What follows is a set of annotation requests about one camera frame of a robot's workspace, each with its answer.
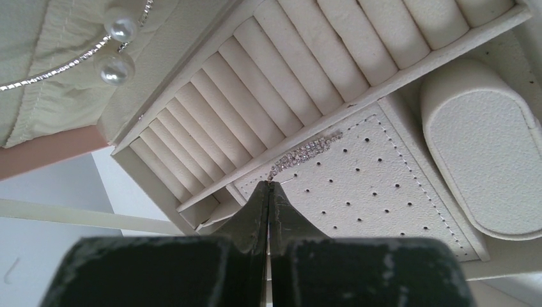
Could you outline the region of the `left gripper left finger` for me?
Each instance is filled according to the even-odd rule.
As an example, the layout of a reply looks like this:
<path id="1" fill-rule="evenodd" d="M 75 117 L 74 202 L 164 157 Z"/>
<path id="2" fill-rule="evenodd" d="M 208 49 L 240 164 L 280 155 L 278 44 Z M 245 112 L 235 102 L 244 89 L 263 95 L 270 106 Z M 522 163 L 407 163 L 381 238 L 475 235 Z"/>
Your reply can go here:
<path id="1" fill-rule="evenodd" d="M 229 239 L 243 254 L 265 254 L 270 183 L 260 181 L 247 203 L 212 236 Z"/>

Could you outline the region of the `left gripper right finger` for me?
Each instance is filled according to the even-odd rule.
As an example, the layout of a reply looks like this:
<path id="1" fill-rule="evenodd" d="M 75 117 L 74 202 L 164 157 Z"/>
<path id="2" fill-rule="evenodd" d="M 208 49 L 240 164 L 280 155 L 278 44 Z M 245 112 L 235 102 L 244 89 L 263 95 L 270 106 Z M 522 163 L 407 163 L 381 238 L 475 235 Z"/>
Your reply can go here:
<path id="1" fill-rule="evenodd" d="M 290 241 L 324 239 L 325 235 L 289 201 L 279 182 L 269 183 L 268 241 L 271 255 L 282 255 Z"/>

